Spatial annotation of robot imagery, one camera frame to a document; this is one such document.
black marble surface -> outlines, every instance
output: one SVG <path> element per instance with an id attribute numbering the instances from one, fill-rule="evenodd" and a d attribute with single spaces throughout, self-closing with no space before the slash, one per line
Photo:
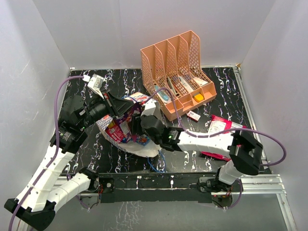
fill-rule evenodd
<path id="1" fill-rule="evenodd" d="M 231 67 L 203 68 L 207 76 L 215 83 L 216 98 L 195 109 L 194 112 L 201 115 L 198 123 L 187 116 L 182 116 L 185 127 L 198 132 L 207 132 L 211 122 L 211 115 L 217 115 L 229 119 L 250 128 L 247 113 L 240 94 L 238 84 Z M 140 69 L 128 70 L 82 70 L 72 71 L 70 76 L 94 73 L 105 78 L 103 87 L 109 89 L 117 97 L 141 92 L 149 95 L 142 84 Z M 65 97 L 81 95 L 86 102 L 93 96 L 93 92 L 86 87 L 83 80 L 72 80 L 68 83 Z M 169 126 L 178 127 L 177 120 L 169 122 L 163 116 L 163 122 Z M 90 167 L 99 173 L 132 173 L 152 172 L 147 159 L 118 150 L 104 139 L 97 125 L 86 129 L 88 138 L 81 145 L 78 153 L 64 169 L 64 173 L 76 173 L 83 167 Z M 225 164 L 224 161 L 206 157 L 200 152 L 168 152 L 163 150 L 166 159 L 167 172 L 216 172 L 217 168 Z M 159 169 L 164 168 L 163 161 L 157 156 L 152 164 Z"/>

black base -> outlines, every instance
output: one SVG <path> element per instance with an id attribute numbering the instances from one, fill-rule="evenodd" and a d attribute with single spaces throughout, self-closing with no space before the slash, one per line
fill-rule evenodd
<path id="1" fill-rule="evenodd" d="M 27 209 L 20 207 L 16 216 L 34 229 L 43 231 L 51 224 L 54 216 L 56 215 L 54 211 L 55 204 L 55 202 L 51 203 L 47 201 L 44 209 L 38 212 L 31 212 L 32 209 L 29 207 Z M 6 201 L 4 208 L 13 213 L 17 205 L 18 200 L 12 198 Z"/>
<path id="2" fill-rule="evenodd" d="M 201 192 L 201 177 L 214 179 L 213 173 L 100 174 L 102 203 L 123 201 L 198 201 L 212 203 L 210 192 Z"/>

cable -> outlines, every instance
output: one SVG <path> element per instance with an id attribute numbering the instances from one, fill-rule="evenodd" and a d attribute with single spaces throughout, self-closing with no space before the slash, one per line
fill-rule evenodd
<path id="1" fill-rule="evenodd" d="M 155 172 L 161 172 L 161 171 L 158 171 L 151 163 L 150 163 L 150 158 L 148 157 L 148 163 L 149 165 L 151 166 L 151 168 L 155 171 Z"/>
<path id="2" fill-rule="evenodd" d="M 209 137 L 214 137 L 214 136 L 217 136 L 217 135 L 220 135 L 222 133 L 225 133 L 225 132 L 228 132 L 228 131 L 249 131 L 249 132 L 253 132 L 253 133 L 257 133 L 257 134 L 260 134 L 262 136 L 265 136 L 265 137 L 268 137 L 270 139 L 272 139 L 273 141 L 275 141 L 276 143 L 278 143 L 281 148 L 282 148 L 282 151 L 283 151 L 283 155 L 282 155 L 282 158 L 276 162 L 273 162 L 273 163 L 267 163 L 267 164 L 261 164 L 261 166 L 273 166 L 273 165 L 277 165 L 277 164 L 280 164 L 287 156 L 287 151 L 284 147 L 284 145 L 279 141 L 277 140 L 276 138 L 272 137 L 271 135 L 268 135 L 264 132 L 261 132 L 261 131 L 257 131 L 257 130 L 253 130 L 253 129 L 249 129 L 249 128 L 231 128 L 231 129 L 227 129 L 227 130 L 223 130 L 223 131 L 220 131 L 220 132 L 217 132 L 217 133 L 214 133 L 214 134 L 209 134 L 209 135 L 196 135 L 196 134 L 193 134 L 191 133 L 189 130 L 187 130 L 185 127 L 184 127 L 184 124 L 181 120 L 181 117 L 179 116 L 178 114 L 178 110 L 177 110 L 177 106 L 175 104 L 175 101 L 172 97 L 172 93 L 169 89 L 167 88 L 160 88 L 158 89 L 157 91 L 155 91 L 144 103 L 147 103 L 151 98 L 153 98 L 153 96 L 155 96 L 159 91 L 161 90 L 166 90 L 168 91 L 168 93 L 170 94 L 171 96 L 171 100 L 172 100 L 172 103 L 173 103 L 173 106 L 174 106 L 174 109 L 175 109 L 175 113 L 177 115 L 177 119 L 178 119 L 178 122 L 180 124 L 180 126 L 182 127 L 182 129 L 188 134 L 188 135 L 191 135 L 192 137 L 196 137 L 196 138 L 209 138 Z"/>
<path id="3" fill-rule="evenodd" d="M 92 206 L 90 207 L 90 209 L 92 209 L 93 206 L 98 205 L 98 204 L 99 204 L 99 202 L 96 202 L 96 203 L 92 204 Z"/>
<path id="4" fill-rule="evenodd" d="M 162 153 L 161 150 L 158 151 L 158 153 L 162 156 L 163 162 L 164 162 L 164 172 L 166 171 L 167 165 L 166 165 L 166 160 L 164 157 L 164 154 Z"/>
<path id="5" fill-rule="evenodd" d="M 65 79 L 59 86 L 58 91 L 56 93 L 56 96 L 54 98 L 54 102 L 53 102 L 53 108 L 54 108 L 54 124 L 55 124 L 55 135 L 56 135 L 56 151 L 54 156 L 52 157 L 52 159 L 48 162 L 48 164 L 46 165 L 46 168 L 43 169 L 38 177 L 33 181 L 32 186 L 29 187 L 28 191 L 24 194 L 23 198 L 19 201 L 16 209 L 14 210 L 11 220 L 10 220 L 10 225 L 9 225 L 9 231 L 12 231 L 12 227 L 13 227 L 13 222 L 15 219 L 15 216 L 17 214 L 17 211 L 19 210 L 19 208 L 21 207 L 21 205 L 23 204 L 23 202 L 25 201 L 25 199 L 27 198 L 27 196 L 30 194 L 30 192 L 32 191 L 33 187 L 36 185 L 36 183 L 39 181 L 39 179 L 43 176 L 44 172 L 46 171 L 46 169 L 53 163 L 53 161 L 55 160 L 55 158 L 57 157 L 58 151 L 59 151 L 59 146 L 60 146 L 60 141 L 59 141 L 59 126 L 58 126 L 58 97 L 59 97 L 59 93 L 61 91 L 62 86 L 72 80 L 72 79 L 77 79 L 77 78 L 83 78 L 83 76 L 72 76 L 69 77 L 67 79 Z"/>
<path id="6" fill-rule="evenodd" d="M 230 209 L 230 208 L 233 208 L 233 207 L 235 207 L 238 203 L 239 203 L 239 201 L 240 201 L 240 199 L 241 199 L 241 197 L 242 197 L 242 190 L 243 190 L 243 185 L 242 185 L 242 182 L 241 182 L 241 180 L 240 179 L 236 179 L 238 182 L 239 182 L 239 185 L 240 185 L 240 194 L 239 194 L 239 197 L 237 198 L 237 200 L 232 204 L 232 205 L 230 205 L 230 207 L 228 207 L 228 206 L 221 206 L 217 201 L 213 201 L 213 202 L 216 202 L 220 207 L 218 207 L 218 208 L 221 208 L 221 209 Z"/>
<path id="7" fill-rule="evenodd" d="M 133 101 L 135 101 L 135 103 L 138 103 L 138 101 L 137 100 L 135 100 L 133 97 L 131 97 L 131 96 L 123 96 L 123 97 L 121 97 L 121 99 L 124 99 L 124 98 L 131 98 Z"/>
<path id="8" fill-rule="evenodd" d="M 96 192 L 97 190 L 98 190 L 98 188 L 99 188 L 99 186 L 96 188 L 96 189 L 94 189 L 93 191 L 89 191 L 89 190 L 87 190 L 87 193 L 94 193 L 94 192 Z"/>
<path id="9" fill-rule="evenodd" d="M 16 231 L 18 231 L 18 229 L 19 229 L 20 221 L 21 221 L 21 219 L 19 219 L 19 222 L 18 222 L 18 226 L 17 226 Z"/>
<path id="10" fill-rule="evenodd" d="M 157 170 L 157 169 L 151 164 L 150 158 L 149 158 L 149 157 L 148 157 L 148 163 L 149 163 L 149 165 L 151 166 L 151 168 L 152 168 L 155 172 L 165 172 L 165 171 L 166 171 L 166 160 L 165 160 L 165 157 L 164 157 L 164 155 L 162 154 L 162 152 L 161 152 L 160 150 L 158 151 L 158 153 L 159 153 L 159 155 L 162 156 L 162 159 L 163 159 L 163 161 L 164 161 L 164 169 L 163 169 L 162 171 Z"/>
<path id="11" fill-rule="evenodd" d="M 228 209 L 229 208 L 233 208 L 234 206 L 236 206 L 239 203 L 239 201 L 240 201 L 240 199 L 242 197 L 242 190 L 243 190 L 242 182 L 241 182 L 240 179 L 236 179 L 236 180 L 239 182 L 239 185 L 240 185 L 240 194 L 239 194 L 239 197 L 237 198 L 236 202 L 234 202 L 234 204 L 232 204 L 230 207 L 228 207 Z"/>
<path id="12" fill-rule="evenodd" d="M 224 195 L 224 196 L 222 196 L 222 197 L 228 197 L 228 196 L 230 196 L 230 194 L 231 194 L 231 192 L 232 192 L 232 189 L 233 189 L 233 186 L 231 186 L 231 187 L 229 188 L 229 190 L 227 191 L 226 195 Z"/>
<path id="13" fill-rule="evenodd" d="M 219 205 L 220 207 L 223 208 L 223 206 L 220 203 L 218 203 L 217 201 L 212 200 L 212 202 L 215 202 L 217 205 Z"/>

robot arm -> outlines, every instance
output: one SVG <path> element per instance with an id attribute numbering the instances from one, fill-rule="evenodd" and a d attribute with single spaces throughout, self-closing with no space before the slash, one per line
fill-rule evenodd
<path id="1" fill-rule="evenodd" d="M 46 229 L 55 213 L 75 195 L 87 189 L 95 190 L 94 183 L 98 175 L 87 168 L 80 170 L 66 184 L 51 190 L 63 168 L 86 139 L 85 128 L 106 115 L 119 118 L 134 105 L 130 100 L 122 100 L 108 92 L 101 92 L 103 78 L 100 76 L 93 75 L 92 78 L 85 76 L 84 80 L 89 82 L 88 87 L 97 94 L 96 97 L 93 97 L 89 104 L 86 104 L 81 96 L 69 97 L 64 101 L 58 120 L 60 148 L 56 159 L 46 168 L 46 164 L 54 156 L 56 149 L 54 135 L 43 161 L 29 184 L 16 198 L 7 200 L 4 206 L 13 213 L 18 202 L 32 187 L 31 194 L 27 195 L 16 215 L 38 231 Z M 231 157 L 232 160 L 218 170 L 216 178 L 202 186 L 207 188 L 208 192 L 218 192 L 227 188 L 243 174 L 258 174 L 262 145 L 249 134 L 241 131 L 232 135 L 228 133 L 206 139 L 194 138 L 181 128 L 164 126 L 157 118 L 160 113 L 155 113 L 156 109 L 154 100 L 149 100 L 144 105 L 143 113 L 136 117 L 137 132 L 146 134 L 152 141 L 168 151 L 199 150 Z M 46 171 L 37 184 L 33 185 L 43 169 Z"/>
<path id="2" fill-rule="evenodd" d="M 4 205 L 7 210 L 13 213 L 19 201 L 31 187 L 31 193 L 26 196 L 16 216 L 38 231 L 46 229 L 59 208 L 75 195 L 85 190 L 95 190 L 94 183 L 98 174 L 87 168 L 81 169 L 61 187 L 51 190 L 64 167 L 87 138 L 85 128 L 106 115 L 119 118 L 134 105 L 132 101 L 119 99 L 108 92 L 101 92 L 103 78 L 100 76 L 94 75 L 91 79 L 85 77 L 84 80 L 89 82 L 88 87 L 97 96 L 93 97 L 89 104 L 86 104 L 81 96 L 69 97 L 64 101 L 58 120 L 60 145 L 57 157 L 46 168 L 46 164 L 52 159 L 56 150 L 56 136 L 54 135 L 43 161 L 30 182 L 16 198 L 8 199 Z M 33 185 L 43 169 L 46 171 Z"/>
<path id="3" fill-rule="evenodd" d="M 166 127 L 153 115 L 141 117 L 141 127 L 156 144 L 168 151 L 206 151 L 230 156 L 231 161 L 218 170 L 215 179 L 209 180 L 203 186 L 208 192 L 224 190 L 244 174 L 259 174 L 263 145 L 247 132 L 236 131 L 198 138 L 187 134 L 182 128 Z"/>

yellow object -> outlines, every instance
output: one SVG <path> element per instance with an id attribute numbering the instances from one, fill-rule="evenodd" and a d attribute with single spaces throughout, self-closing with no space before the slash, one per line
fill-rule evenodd
<path id="1" fill-rule="evenodd" d="M 194 98 L 194 100 L 196 100 L 197 102 L 201 102 L 202 100 L 204 100 L 202 94 L 200 94 L 200 93 L 194 95 L 193 98 Z"/>
<path id="2" fill-rule="evenodd" d="M 115 125 L 114 121 L 112 121 L 109 125 L 108 128 L 111 129 Z"/>

